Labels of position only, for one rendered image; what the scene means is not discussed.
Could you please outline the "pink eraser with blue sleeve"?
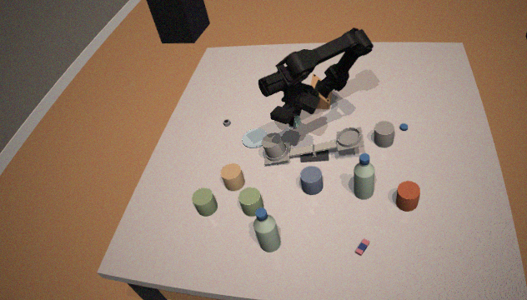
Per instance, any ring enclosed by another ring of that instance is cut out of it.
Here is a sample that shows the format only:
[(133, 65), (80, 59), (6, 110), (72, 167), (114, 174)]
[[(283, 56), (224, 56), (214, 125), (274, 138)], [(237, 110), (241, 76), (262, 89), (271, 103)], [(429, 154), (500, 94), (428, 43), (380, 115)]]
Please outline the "pink eraser with blue sleeve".
[(369, 245), (369, 241), (366, 240), (366, 238), (360, 243), (359, 247), (357, 248), (357, 250), (355, 251), (359, 256), (362, 256), (365, 249), (367, 248), (367, 246)]

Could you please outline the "dark green cylinder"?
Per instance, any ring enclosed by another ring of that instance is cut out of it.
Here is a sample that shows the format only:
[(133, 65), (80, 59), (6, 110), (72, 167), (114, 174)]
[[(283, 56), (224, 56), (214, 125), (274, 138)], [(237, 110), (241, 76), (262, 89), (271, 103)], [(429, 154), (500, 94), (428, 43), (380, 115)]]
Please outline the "dark green cylinder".
[(212, 215), (218, 209), (216, 199), (209, 188), (198, 189), (193, 193), (192, 199), (198, 213), (204, 217)]
[(258, 189), (254, 187), (245, 188), (238, 194), (238, 200), (243, 213), (248, 217), (256, 217), (255, 212), (258, 208), (263, 208), (263, 199)]

